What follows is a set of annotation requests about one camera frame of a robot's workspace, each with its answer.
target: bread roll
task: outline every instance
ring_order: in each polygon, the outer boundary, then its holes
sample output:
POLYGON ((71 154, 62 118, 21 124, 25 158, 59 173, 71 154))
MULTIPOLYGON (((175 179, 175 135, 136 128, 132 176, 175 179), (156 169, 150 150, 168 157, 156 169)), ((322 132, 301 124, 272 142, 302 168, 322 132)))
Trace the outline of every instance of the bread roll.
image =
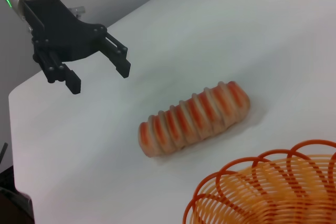
POLYGON ((148 157, 171 154, 224 132, 243 120, 249 109, 249 97, 237 83, 219 82, 166 112, 150 116, 139 126, 139 144, 148 157))

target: white table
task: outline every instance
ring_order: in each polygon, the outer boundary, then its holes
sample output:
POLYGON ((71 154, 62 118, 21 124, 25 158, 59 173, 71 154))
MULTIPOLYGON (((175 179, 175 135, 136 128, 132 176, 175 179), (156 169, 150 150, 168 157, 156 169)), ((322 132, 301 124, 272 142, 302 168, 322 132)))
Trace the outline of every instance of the white table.
POLYGON ((15 185, 37 224, 181 223, 197 184, 233 159, 336 139, 336 0, 151 0, 109 32, 130 48, 128 79, 99 53, 68 64, 80 95, 40 72, 9 96, 15 185), (250 95, 248 118, 145 157, 139 123, 220 80, 250 95))

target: orange basket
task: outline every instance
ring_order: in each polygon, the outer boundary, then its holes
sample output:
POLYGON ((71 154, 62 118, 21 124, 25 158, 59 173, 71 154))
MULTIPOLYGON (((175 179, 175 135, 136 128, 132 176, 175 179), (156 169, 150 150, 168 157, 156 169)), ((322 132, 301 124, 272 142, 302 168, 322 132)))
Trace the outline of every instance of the orange basket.
POLYGON ((336 148, 334 142, 309 140, 291 150, 273 150, 232 161, 207 176, 196 188, 183 224, 336 223, 336 153, 298 152, 313 144, 336 148), (273 154, 287 157, 266 159, 273 154), (243 162, 253 164, 238 172, 228 170, 243 162))

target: black cable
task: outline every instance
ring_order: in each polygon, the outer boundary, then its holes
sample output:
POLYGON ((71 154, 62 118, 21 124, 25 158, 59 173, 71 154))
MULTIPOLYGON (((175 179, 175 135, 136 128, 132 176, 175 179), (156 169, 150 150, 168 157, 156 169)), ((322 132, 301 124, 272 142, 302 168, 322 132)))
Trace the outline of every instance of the black cable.
POLYGON ((7 147, 8 147, 8 144, 4 143, 4 146, 2 147, 2 150, 0 152, 0 164, 1 164, 2 159, 4 158, 7 147))

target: white wall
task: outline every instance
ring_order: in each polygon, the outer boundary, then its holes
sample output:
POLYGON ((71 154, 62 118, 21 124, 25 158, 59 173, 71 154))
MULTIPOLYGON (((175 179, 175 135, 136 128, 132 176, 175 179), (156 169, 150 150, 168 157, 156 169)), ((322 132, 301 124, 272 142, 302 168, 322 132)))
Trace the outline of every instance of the white wall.
MULTIPOLYGON (((148 0, 62 0, 68 7, 83 5, 82 20, 110 26, 148 0)), ((31 35, 4 0, 0 0, 0 149, 9 148, 0 164, 0 172, 13 165, 9 124, 8 95, 20 83, 39 71, 32 59, 31 35)))

